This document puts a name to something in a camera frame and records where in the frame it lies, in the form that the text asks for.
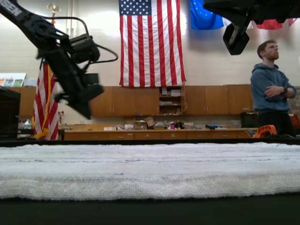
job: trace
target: blue hoodie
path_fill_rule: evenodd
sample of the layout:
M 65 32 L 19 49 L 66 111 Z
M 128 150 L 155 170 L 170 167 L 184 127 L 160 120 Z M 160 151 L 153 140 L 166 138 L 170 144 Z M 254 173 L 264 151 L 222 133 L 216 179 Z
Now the blue hoodie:
M 289 84 L 289 79 L 284 73 L 279 71 L 277 65 L 274 65 L 274 68 L 270 68 L 262 63 L 256 64 L 252 70 L 250 81 L 255 110 L 261 111 L 267 109 L 286 112 L 290 110 L 290 105 L 283 94 L 274 97 L 267 97 L 265 95 L 267 87 L 275 85 L 293 88 L 293 97 L 296 96 L 296 89 Z

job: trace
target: man's hand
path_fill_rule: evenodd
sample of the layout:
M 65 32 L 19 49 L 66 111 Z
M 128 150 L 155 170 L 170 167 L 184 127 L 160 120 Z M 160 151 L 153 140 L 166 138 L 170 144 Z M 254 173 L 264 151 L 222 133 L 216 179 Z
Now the man's hand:
M 269 86 L 267 87 L 267 90 L 265 91 L 265 94 L 267 97 L 271 98 L 277 95 L 280 95 L 285 91 L 284 87 L 278 87 L 278 86 Z

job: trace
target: beard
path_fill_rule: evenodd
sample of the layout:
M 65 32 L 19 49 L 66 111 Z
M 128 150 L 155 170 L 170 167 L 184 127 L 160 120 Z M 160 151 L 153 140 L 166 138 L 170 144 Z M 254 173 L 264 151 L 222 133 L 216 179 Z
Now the beard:
M 270 60 L 270 61 L 278 60 L 279 59 L 279 54 L 278 53 L 270 54 L 270 55 L 268 55 L 267 59 Z

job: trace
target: orange tool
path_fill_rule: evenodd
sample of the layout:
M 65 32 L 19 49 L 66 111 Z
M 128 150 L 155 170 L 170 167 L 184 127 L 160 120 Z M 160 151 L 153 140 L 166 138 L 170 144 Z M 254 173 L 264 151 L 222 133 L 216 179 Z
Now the orange tool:
M 246 129 L 245 132 L 252 138 L 265 138 L 266 134 L 277 135 L 277 130 L 274 125 L 260 127 L 257 132 L 250 129 Z

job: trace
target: gold finial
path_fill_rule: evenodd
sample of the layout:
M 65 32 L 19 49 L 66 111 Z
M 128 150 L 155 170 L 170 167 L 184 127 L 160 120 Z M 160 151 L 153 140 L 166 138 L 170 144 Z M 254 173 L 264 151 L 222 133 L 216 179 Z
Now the gold finial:
M 52 10 L 53 17 L 55 16 L 56 12 L 61 12 L 60 7 L 58 7 L 55 3 L 48 5 L 47 8 Z

